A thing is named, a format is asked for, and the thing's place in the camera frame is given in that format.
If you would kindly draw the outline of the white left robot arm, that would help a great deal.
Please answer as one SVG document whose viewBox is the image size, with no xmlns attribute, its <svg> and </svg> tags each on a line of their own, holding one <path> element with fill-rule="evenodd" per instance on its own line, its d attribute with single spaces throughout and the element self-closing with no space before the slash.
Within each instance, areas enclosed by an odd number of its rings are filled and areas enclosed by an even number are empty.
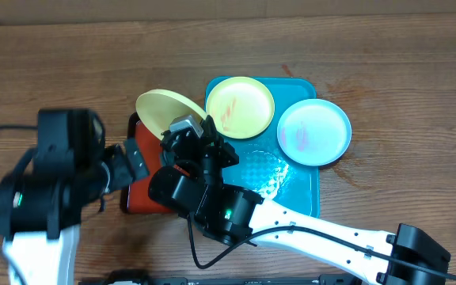
<svg viewBox="0 0 456 285">
<path fill-rule="evenodd" d="M 0 182 L 0 236 L 12 284 L 72 284 L 82 209 L 148 177 L 135 139 L 106 146 L 87 108 L 41 109 L 37 144 Z"/>
</svg>

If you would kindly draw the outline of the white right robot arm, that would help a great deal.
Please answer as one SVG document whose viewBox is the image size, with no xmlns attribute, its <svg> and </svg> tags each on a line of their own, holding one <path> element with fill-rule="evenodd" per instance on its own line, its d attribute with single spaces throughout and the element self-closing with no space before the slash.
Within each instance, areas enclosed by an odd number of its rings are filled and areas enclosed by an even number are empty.
<svg viewBox="0 0 456 285">
<path fill-rule="evenodd" d="M 225 184 L 234 148 L 210 116 L 179 116 L 165 124 L 167 165 L 152 177 L 149 197 L 175 211 L 203 236 L 227 246 L 207 269 L 243 244 L 285 249 L 342 269 L 366 284 L 443 284 L 450 253 L 421 229 L 395 234 L 361 230 L 292 211 L 241 186 Z"/>
</svg>

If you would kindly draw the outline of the light blue plate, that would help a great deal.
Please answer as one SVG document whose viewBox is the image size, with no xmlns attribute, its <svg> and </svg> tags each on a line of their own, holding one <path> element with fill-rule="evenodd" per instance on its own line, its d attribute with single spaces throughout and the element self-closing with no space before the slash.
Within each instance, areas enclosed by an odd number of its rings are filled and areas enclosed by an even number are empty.
<svg viewBox="0 0 456 285">
<path fill-rule="evenodd" d="M 323 166 L 338 160 L 352 139 L 352 125 L 342 108 L 322 99 L 307 99 L 279 118 L 281 150 L 301 165 Z"/>
</svg>

